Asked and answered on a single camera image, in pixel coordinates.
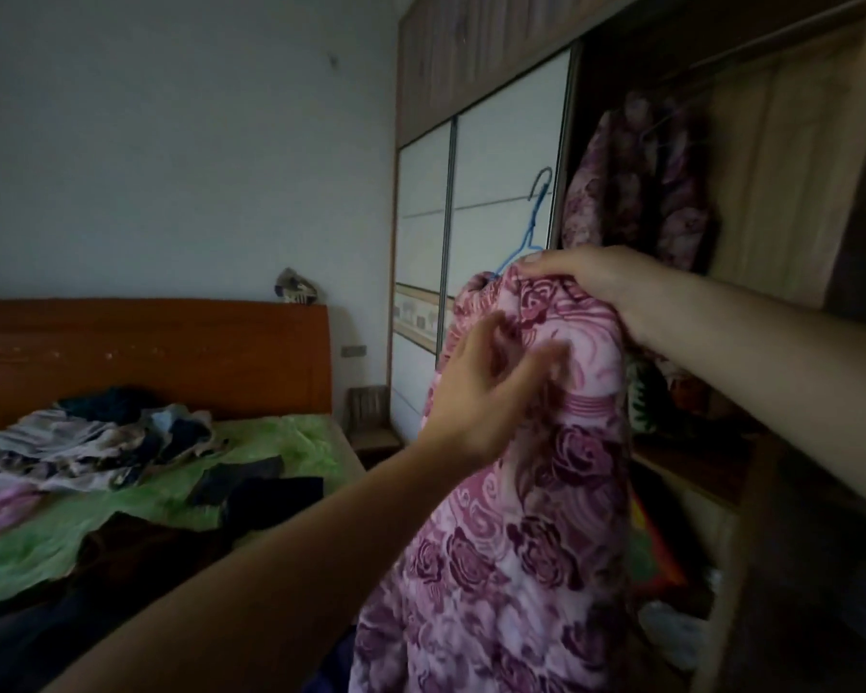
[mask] green bed sheet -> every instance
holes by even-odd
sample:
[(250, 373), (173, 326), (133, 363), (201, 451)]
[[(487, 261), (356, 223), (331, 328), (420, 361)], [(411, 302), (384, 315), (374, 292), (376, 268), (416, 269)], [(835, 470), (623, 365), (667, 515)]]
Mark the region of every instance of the green bed sheet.
[(281, 454), (285, 476), (319, 476), (325, 493), (345, 483), (334, 453), (331, 423), (324, 416), (282, 416), (215, 423), (225, 449), (162, 471), (139, 486), (119, 491), (56, 495), (28, 521), (0, 535), (0, 601), (73, 568), (81, 539), (121, 511), (154, 523), (208, 530), (218, 509), (185, 504), (189, 491), (212, 465), (243, 464)]

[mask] brown headboard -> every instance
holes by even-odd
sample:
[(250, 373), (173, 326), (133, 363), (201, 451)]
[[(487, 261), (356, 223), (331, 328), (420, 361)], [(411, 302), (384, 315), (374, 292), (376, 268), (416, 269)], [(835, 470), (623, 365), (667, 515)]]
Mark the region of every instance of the brown headboard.
[(0, 301), (0, 427), (144, 387), (216, 419), (330, 413), (327, 308), (208, 299)]

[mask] blue clothes hanger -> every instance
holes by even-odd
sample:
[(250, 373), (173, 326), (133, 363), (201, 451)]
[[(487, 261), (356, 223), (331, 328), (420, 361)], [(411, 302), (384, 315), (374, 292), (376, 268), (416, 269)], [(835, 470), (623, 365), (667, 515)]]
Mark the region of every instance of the blue clothes hanger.
[(544, 173), (548, 173), (548, 180), (546, 183), (542, 185), (542, 188), (539, 189), (539, 196), (535, 198), (535, 206), (533, 207), (532, 213), (529, 215), (529, 226), (526, 228), (525, 233), (522, 235), (522, 243), (520, 246), (513, 251), (512, 255), (510, 255), (507, 259), (505, 259), (498, 267), (494, 274), (491, 275), (491, 279), (497, 277), (501, 274), (514, 260), (516, 260), (520, 255), (522, 255), (526, 251), (538, 251), (545, 250), (542, 245), (533, 245), (533, 235), (535, 233), (535, 217), (539, 213), (539, 207), (542, 206), (542, 201), (545, 199), (546, 194), (548, 193), (548, 186), (551, 184), (551, 168), (544, 167), (542, 168), (535, 176), (535, 180), (533, 180), (533, 186), (529, 190), (528, 201), (532, 201), (533, 195), (535, 194), (535, 186), (539, 184), (539, 179), (542, 177)]

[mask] person's left hand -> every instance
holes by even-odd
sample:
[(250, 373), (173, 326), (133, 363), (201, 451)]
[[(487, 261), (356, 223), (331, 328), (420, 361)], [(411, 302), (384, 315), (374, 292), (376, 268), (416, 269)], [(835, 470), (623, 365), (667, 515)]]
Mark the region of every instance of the person's left hand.
[(439, 380), (417, 442), (445, 443), (472, 468), (490, 464), (513, 437), (530, 400), (566, 360), (568, 344), (549, 341), (526, 352), (505, 379), (491, 374), (492, 342), (503, 314), (492, 313), (462, 338)]

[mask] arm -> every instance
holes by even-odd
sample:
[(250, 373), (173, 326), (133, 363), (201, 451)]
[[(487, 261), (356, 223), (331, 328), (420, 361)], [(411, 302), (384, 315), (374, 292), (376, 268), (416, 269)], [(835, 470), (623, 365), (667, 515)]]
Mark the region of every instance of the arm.
[(635, 340), (705, 380), (866, 497), (866, 326), (677, 271), (623, 247), (533, 257), (617, 308)]
[(432, 510), (503, 450), (563, 356), (532, 351), (496, 384), (499, 321), (462, 340), (415, 444), (153, 603), (46, 690), (299, 690)]

